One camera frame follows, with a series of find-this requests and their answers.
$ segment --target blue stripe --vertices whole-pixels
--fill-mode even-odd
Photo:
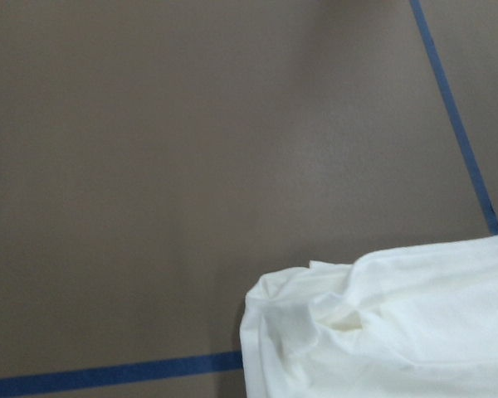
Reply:
[[[200,357],[186,357],[129,365],[98,367],[82,371],[64,371],[48,373],[46,375],[0,379],[0,397],[26,396],[80,388],[112,386],[136,381],[201,375],[203,373],[233,371],[236,369],[242,369],[242,353],[239,351],[222,352]]]
[[[433,42],[430,29],[428,28],[426,18],[424,17],[421,3],[419,0],[410,0],[410,4],[412,6],[415,19],[417,20],[418,29],[421,32],[422,41],[426,47],[426,53],[428,54],[428,58],[432,64],[432,69],[435,73],[439,90],[441,91],[442,100],[445,103],[450,122],[452,123],[454,133],[456,134],[459,148],[461,149],[461,153],[465,159],[466,169],[471,176],[474,191],[476,192],[478,201],[480,202],[481,211],[483,211],[483,216],[486,219],[491,234],[498,235],[498,219],[496,218],[494,208],[492,207],[492,202],[489,198],[485,182],[481,176],[476,157],[472,151],[471,143],[466,135],[465,126],[463,126],[461,116],[457,110],[456,101],[454,100],[454,96],[450,90],[447,76],[442,68],[441,59],[437,54],[437,49],[435,47],[435,43]]]

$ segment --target blue line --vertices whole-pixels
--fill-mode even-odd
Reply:
[[[239,351],[222,352],[200,357],[0,379],[0,397],[112,386],[236,369],[242,369],[242,353]]]
[[[437,85],[439,86],[439,90],[441,91],[442,100],[445,103],[450,122],[452,123],[454,133],[456,134],[457,142],[459,143],[459,148],[461,149],[461,154],[465,159],[466,169],[471,176],[474,191],[476,192],[478,201],[480,202],[481,211],[483,212],[483,216],[486,219],[491,234],[498,235],[498,219],[496,218],[494,208],[492,207],[492,202],[489,198],[489,193],[487,192],[485,182],[483,181],[483,177],[481,176],[476,157],[474,156],[474,152],[472,151],[471,143],[468,139],[468,136],[466,135],[465,126],[463,126],[461,116],[459,115],[459,111],[457,110],[456,101],[454,100],[454,96],[452,94],[452,91],[450,90],[447,76],[445,75],[445,71],[442,68],[441,59],[437,54],[437,49],[435,47],[435,43],[433,42],[430,29],[428,28],[426,18],[424,17],[421,3],[419,2],[419,0],[410,0],[409,2],[412,6],[415,19],[417,20],[418,29],[421,32],[422,41],[424,42],[426,53],[428,54],[428,58],[430,59],[430,63],[432,64],[432,69],[437,79]]]

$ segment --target white fabric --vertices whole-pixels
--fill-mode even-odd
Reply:
[[[261,277],[248,398],[498,398],[498,236]]]

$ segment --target folded cloth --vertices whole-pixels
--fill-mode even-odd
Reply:
[[[498,398],[498,236],[260,278],[248,398]]]

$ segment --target crumpled fabric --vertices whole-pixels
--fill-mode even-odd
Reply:
[[[248,398],[498,398],[498,236],[263,275]]]

